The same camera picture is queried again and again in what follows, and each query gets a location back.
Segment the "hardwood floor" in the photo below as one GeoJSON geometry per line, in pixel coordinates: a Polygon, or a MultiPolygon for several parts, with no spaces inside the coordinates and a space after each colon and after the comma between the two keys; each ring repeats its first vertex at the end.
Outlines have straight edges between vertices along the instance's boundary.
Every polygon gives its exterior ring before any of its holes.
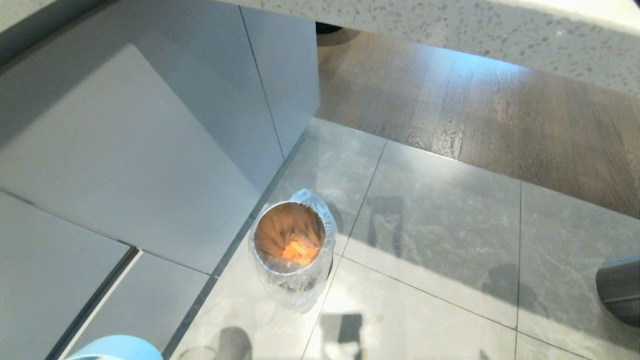
{"type": "Polygon", "coordinates": [[[355,30],[317,40],[317,117],[640,217],[639,99],[355,30]]]}

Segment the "kitchen island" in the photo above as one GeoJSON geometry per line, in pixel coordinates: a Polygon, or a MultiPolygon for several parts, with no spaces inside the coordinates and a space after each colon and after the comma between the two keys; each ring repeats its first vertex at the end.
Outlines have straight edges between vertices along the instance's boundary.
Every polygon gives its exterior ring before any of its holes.
{"type": "MultiPolygon", "coordinates": [[[[57,1],[3,0],[0,33],[57,1]]],[[[478,54],[640,97],[633,0],[227,0],[478,54]]]]}

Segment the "black object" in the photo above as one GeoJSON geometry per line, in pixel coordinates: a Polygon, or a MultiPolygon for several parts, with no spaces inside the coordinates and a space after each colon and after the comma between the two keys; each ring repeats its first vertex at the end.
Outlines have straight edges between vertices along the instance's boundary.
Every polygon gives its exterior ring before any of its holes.
{"type": "Polygon", "coordinates": [[[326,274],[327,279],[329,279],[329,276],[331,276],[331,270],[333,270],[333,255],[331,255],[331,264],[329,264],[329,272],[326,274]]]}
{"type": "Polygon", "coordinates": [[[316,23],[316,34],[330,34],[342,29],[340,26],[325,24],[323,22],[316,23]]]}
{"type": "Polygon", "coordinates": [[[606,261],[596,273],[602,304],[613,316],[640,327],[640,255],[606,261]]]}

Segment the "kitchen cabinet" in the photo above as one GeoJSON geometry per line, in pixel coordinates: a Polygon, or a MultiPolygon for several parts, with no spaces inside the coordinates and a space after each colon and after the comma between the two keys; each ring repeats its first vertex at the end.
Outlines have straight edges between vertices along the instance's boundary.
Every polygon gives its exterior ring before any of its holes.
{"type": "Polygon", "coordinates": [[[283,162],[234,5],[115,2],[0,94],[1,188],[206,273],[283,162]]]}
{"type": "Polygon", "coordinates": [[[44,359],[128,246],[0,192],[0,359],[44,359]]]}
{"type": "Polygon", "coordinates": [[[316,24],[254,8],[241,9],[286,157],[320,101],[316,24]]]}

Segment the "marble tile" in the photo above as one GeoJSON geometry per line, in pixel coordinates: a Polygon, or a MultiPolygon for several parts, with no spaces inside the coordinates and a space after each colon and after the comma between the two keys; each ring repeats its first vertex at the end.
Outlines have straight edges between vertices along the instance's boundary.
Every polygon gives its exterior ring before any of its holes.
{"type": "MultiPolygon", "coordinates": [[[[250,257],[248,235],[178,344],[172,360],[299,359],[335,270],[305,314],[279,307],[265,292],[250,257]]],[[[334,263],[340,261],[334,255],[334,263]]]]}
{"type": "Polygon", "coordinates": [[[519,212],[519,181],[389,142],[344,256],[515,328],[519,212]]]}
{"type": "Polygon", "coordinates": [[[515,336],[342,258],[304,359],[512,359],[515,336]]]}
{"type": "Polygon", "coordinates": [[[289,200],[302,188],[320,195],[338,226],[333,251],[342,254],[385,142],[377,136],[312,119],[265,206],[289,200]]]}
{"type": "Polygon", "coordinates": [[[600,303],[606,260],[640,254],[640,220],[522,184],[518,330],[590,359],[638,360],[640,329],[600,303]]]}
{"type": "Polygon", "coordinates": [[[525,334],[518,333],[516,360],[583,360],[582,356],[553,347],[525,334]]]}

